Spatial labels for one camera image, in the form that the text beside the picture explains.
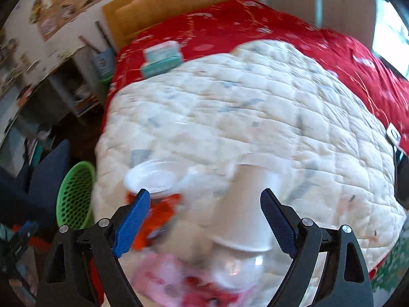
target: blue chair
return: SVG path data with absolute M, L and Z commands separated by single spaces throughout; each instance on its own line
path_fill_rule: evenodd
M 9 227 L 26 221 L 37 222 L 40 229 L 56 226 L 58 191 L 69 171 L 70 160 L 70 143 L 64 140 L 32 174 L 26 166 L 13 178 L 0 168 L 0 222 Z

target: green plastic basket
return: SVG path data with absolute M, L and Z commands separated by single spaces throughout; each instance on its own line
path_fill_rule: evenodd
M 89 162 L 79 162 L 65 176 L 57 197 L 57 224 L 83 229 L 94 224 L 91 193 L 95 169 Z

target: white paper cup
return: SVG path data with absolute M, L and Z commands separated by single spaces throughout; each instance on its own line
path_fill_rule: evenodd
M 281 175 L 256 165 L 238 165 L 227 193 L 215 207 L 209 238 L 237 250 L 270 250 L 273 232 L 260 206 L 266 188 L 279 194 Z

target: white wall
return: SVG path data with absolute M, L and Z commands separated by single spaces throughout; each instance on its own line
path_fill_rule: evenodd
M 269 5 L 315 23 L 315 0 L 269 0 Z M 322 0 L 322 27 L 353 36 L 369 49 L 372 49 L 375 19 L 375 0 Z
M 20 44 L 15 57 L 19 58 L 21 54 L 26 52 L 31 62 L 41 59 L 41 63 L 36 68 L 36 71 L 45 69 L 43 75 L 47 74 L 58 65 L 57 55 L 59 53 L 63 53 L 66 50 L 73 53 L 81 47 L 82 44 L 77 38 L 79 35 L 84 35 L 100 49 L 106 48 L 106 44 L 97 31 L 94 22 L 100 20 L 104 29 L 108 32 L 101 7 L 111 0 L 102 0 L 102 2 L 81 13 L 74 21 L 61 28 L 47 42 L 43 42 L 38 32 L 37 24 L 29 24 L 33 1 L 20 0 L 7 19 L 5 29 L 8 38 L 16 37 L 19 40 Z M 51 5 L 50 0 L 44 1 L 48 6 Z M 26 75 L 26 78 L 29 82 L 37 83 L 39 78 L 41 78 L 41 73 L 32 72 L 30 75 Z

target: wooden floor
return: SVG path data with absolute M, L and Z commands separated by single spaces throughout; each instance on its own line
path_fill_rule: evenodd
M 74 161 L 86 160 L 95 166 L 96 158 L 94 149 L 101 135 L 103 115 L 103 108 L 96 107 L 81 117 L 84 123 L 84 125 L 82 125 L 76 117 L 68 114 L 57 126 L 53 127 L 52 132 L 56 135 L 53 148 L 64 139 L 68 139 Z

